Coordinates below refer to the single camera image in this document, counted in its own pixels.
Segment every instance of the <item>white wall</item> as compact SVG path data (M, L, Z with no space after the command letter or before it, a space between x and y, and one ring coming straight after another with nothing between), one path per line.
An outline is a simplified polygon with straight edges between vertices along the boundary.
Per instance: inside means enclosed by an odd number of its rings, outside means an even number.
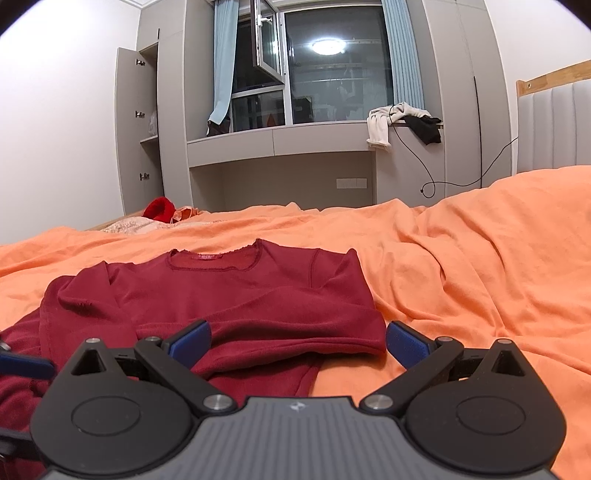
M123 215L115 60L135 49L139 12L43 0L0 37L0 244Z
M485 0L505 72L511 138L518 135L517 80L591 59L591 30L556 0ZM514 143L512 171L517 164Z

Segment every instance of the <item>white towel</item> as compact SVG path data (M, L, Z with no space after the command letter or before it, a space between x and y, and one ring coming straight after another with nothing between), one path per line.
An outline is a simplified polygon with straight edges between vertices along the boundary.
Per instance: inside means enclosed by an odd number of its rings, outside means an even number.
M426 110L415 108L406 102L399 103L398 105L383 106L369 111L369 146L390 150L392 145L388 141L388 127L407 115L417 116L419 118L422 116L431 116Z

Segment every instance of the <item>orange bed sheet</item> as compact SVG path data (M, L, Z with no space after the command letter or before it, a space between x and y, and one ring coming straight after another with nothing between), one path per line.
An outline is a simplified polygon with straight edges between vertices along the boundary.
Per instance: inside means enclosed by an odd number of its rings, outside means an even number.
M36 308L55 277L103 260L138 263L173 248L224 252L255 238L354 248L386 321L467 347L514 339L567 418L554 472L591 478L590 184L591 167L578 166L521 174L430 208L397 200L322 212L252 207L137 236L57 228L0 247L0 327ZM390 356L333 358L312 393L358 401L401 371Z

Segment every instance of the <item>logo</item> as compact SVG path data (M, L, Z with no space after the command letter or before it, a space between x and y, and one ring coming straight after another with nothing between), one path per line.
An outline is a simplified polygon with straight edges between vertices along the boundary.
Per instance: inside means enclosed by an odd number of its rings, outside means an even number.
M305 403L302 403L301 401L296 401L293 402L292 404L290 404L290 408L294 411L301 411L304 410L304 408L306 408L308 405L306 405Z

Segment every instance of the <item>shirt label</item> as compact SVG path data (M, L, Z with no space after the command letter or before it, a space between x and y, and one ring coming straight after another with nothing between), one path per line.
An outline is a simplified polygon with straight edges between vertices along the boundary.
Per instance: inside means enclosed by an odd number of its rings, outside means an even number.
M222 254L219 255L208 255L208 254L198 254L197 255L199 260L216 260L222 257Z

